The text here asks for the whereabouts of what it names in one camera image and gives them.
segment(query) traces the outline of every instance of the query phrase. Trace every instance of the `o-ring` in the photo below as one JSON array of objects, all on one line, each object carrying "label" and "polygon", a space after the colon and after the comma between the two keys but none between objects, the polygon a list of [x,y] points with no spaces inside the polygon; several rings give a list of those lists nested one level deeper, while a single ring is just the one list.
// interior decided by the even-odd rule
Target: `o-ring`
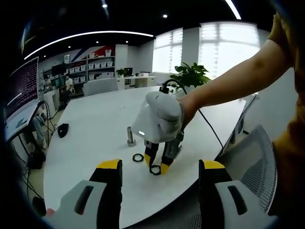
[{"label": "o-ring", "polygon": [[[159,172],[154,173],[154,172],[153,172],[153,168],[159,168]],[[154,174],[155,176],[158,176],[158,175],[161,174],[161,166],[159,166],[159,165],[152,165],[152,166],[149,167],[149,172],[150,172],[151,174]]]},{"label": "o-ring", "polygon": [[[136,160],[136,159],[135,159],[136,156],[140,156],[141,159],[140,159],[140,160]],[[143,156],[142,154],[135,154],[135,155],[132,156],[132,160],[133,160],[134,162],[136,162],[136,163],[141,163],[141,162],[144,160],[144,156]]]}]

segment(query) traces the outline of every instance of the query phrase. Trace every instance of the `led light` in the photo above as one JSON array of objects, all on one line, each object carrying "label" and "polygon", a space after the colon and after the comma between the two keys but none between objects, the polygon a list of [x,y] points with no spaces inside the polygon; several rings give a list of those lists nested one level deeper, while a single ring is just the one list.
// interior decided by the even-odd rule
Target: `led light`
[{"label": "led light", "polygon": [[233,14],[235,15],[236,19],[241,20],[242,18],[240,17],[236,7],[234,6],[232,0],[225,0],[226,3],[229,5],[229,7],[231,8]]},{"label": "led light", "polygon": [[146,34],[146,33],[141,33],[141,32],[130,32],[130,31],[94,31],[94,32],[84,32],[84,33],[79,33],[79,34],[75,34],[75,35],[71,35],[68,37],[64,37],[64,38],[60,38],[58,40],[55,40],[51,43],[48,43],[46,45],[43,45],[42,47],[36,49],[35,51],[33,51],[32,53],[30,53],[29,55],[27,55],[26,57],[24,57],[24,59],[28,59],[30,56],[32,56],[33,54],[35,54],[36,52],[40,51],[41,49],[44,49],[45,47],[48,47],[52,44],[55,44],[57,42],[61,42],[63,40],[69,39],[69,38],[73,38],[73,37],[79,37],[79,36],[83,36],[83,35],[89,35],[89,34],[98,34],[98,33],[127,33],[127,34],[134,34],[134,35],[141,35],[141,36],[147,36],[147,37],[153,37],[153,35],[151,34]]},{"label": "led light", "polygon": [[22,93],[19,93],[18,95],[16,95],[16,96],[7,104],[7,106],[10,105],[11,102],[13,102],[15,99],[17,99],[20,95],[22,95]]}]

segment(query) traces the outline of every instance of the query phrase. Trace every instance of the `ceiling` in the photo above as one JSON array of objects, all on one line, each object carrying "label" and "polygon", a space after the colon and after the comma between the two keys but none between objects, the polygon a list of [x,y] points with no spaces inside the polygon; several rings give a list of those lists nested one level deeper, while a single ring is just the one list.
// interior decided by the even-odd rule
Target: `ceiling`
[{"label": "ceiling", "polygon": [[[270,30],[274,11],[267,0],[233,0],[243,21],[256,23],[259,29]],[[5,24],[9,36],[10,71],[22,63],[23,58],[39,47],[57,39],[90,31],[135,31],[152,34],[177,29],[192,28],[207,21],[236,20],[224,0],[30,0],[11,1],[8,11],[15,20]],[[26,28],[25,48],[21,54],[20,41]],[[124,43],[141,45],[153,38],[131,34],[95,34],[67,39],[32,55],[47,57],[71,49],[96,45]]]}]

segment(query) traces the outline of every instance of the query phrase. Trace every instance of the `potted plant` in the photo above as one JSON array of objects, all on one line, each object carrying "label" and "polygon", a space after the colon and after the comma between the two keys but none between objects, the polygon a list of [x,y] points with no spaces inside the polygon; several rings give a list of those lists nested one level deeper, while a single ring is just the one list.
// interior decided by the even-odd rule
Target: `potted plant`
[{"label": "potted plant", "polygon": [[[175,70],[178,74],[170,75],[170,77],[179,81],[187,92],[210,81],[210,79],[205,76],[205,73],[208,73],[208,71],[203,65],[197,65],[197,63],[194,63],[193,66],[190,67],[188,64],[182,62],[182,66],[175,66]],[[178,84],[172,84],[171,86],[176,88],[177,91],[180,88],[180,85]]]},{"label": "potted plant", "polygon": [[127,70],[126,70],[126,69],[123,69],[123,68],[116,70],[116,73],[117,73],[118,76],[121,77],[121,78],[127,76]]}]

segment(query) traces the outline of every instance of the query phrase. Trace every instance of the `metal bolt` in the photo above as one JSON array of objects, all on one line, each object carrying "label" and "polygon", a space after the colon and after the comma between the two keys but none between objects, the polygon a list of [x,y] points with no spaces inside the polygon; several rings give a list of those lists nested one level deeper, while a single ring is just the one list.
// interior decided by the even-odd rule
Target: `metal bolt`
[{"label": "metal bolt", "polygon": [[132,135],[132,127],[129,126],[127,127],[127,136],[128,136],[128,140],[127,140],[127,144],[128,146],[132,147],[136,145],[135,139],[133,138]]}]

